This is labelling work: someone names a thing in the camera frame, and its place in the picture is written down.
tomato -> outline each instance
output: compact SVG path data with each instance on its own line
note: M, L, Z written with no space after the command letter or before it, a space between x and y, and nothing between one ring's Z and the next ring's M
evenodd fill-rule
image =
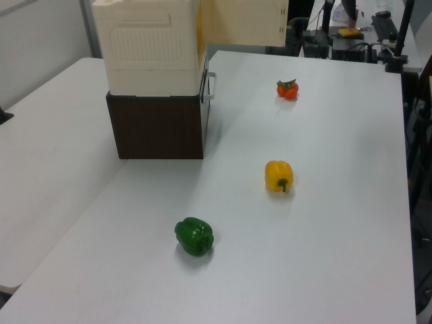
M295 99L297 97L297 90L295 88L285 91L285 99Z
M293 83L290 86L293 87L294 89L296 89L296 91L298 91L298 84L297 83Z
M286 89L284 88L284 86L277 86L277 93L279 96L281 97L285 96L285 91Z

white box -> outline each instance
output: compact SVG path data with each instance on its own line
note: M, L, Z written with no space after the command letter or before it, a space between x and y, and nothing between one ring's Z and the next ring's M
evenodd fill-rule
M284 46L288 0L96 0L112 95L194 96L207 43Z

tabletop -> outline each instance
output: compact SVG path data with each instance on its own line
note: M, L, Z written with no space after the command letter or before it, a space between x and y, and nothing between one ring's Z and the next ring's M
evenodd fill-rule
M0 322L415 323L400 76L221 51L210 70L204 159L127 161ZM274 159L287 194L265 188ZM185 217L212 226L208 255L178 244Z
M341 0L335 0L335 4L332 9L331 17L333 17L333 12L335 8L341 3ZM400 23L402 21L402 16L404 14L405 5L402 0L385 0L385 6L378 7L377 0L357 0L358 6L358 18L357 18L357 28L362 27L371 27L372 26L372 16L375 15L378 11L388 10L391 12L391 19L393 20L396 28L399 30ZM324 0L318 1L316 0L314 6L312 8L312 13L310 14L310 19L315 18L320 9L324 4ZM323 14L319 16L318 27L320 28L322 25ZM346 27L346 23L343 22L335 22L333 19L330 19L330 26L343 26ZM308 26L309 30L315 30L317 27L317 20L311 23ZM364 41L367 43L377 43L377 34L375 30L364 31ZM414 39L414 35L412 33L411 26L408 27L406 31L405 38L405 46L402 50L403 55L408 56L408 63L404 65L404 72L421 72L423 68L423 64L420 60L419 51L417 50L417 45Z
M13 293L124 164L102 59L81 59L0 126L0 291Z

white wall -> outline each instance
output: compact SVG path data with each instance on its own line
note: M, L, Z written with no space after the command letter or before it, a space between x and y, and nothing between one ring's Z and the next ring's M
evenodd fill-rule
M38 0L0 17L0 105L11 107L82 57L91 54L78 0Z

metal handle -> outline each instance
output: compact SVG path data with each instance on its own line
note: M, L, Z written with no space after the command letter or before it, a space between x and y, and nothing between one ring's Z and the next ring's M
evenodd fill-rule
M207 77L206 78L214 78L215 82L213 83L213 92L211 94L204 94L204 96L202 96L204 98L204 100L211 100L215 98L216 95L216 80L217 80L217 75L215 72L207 72Z

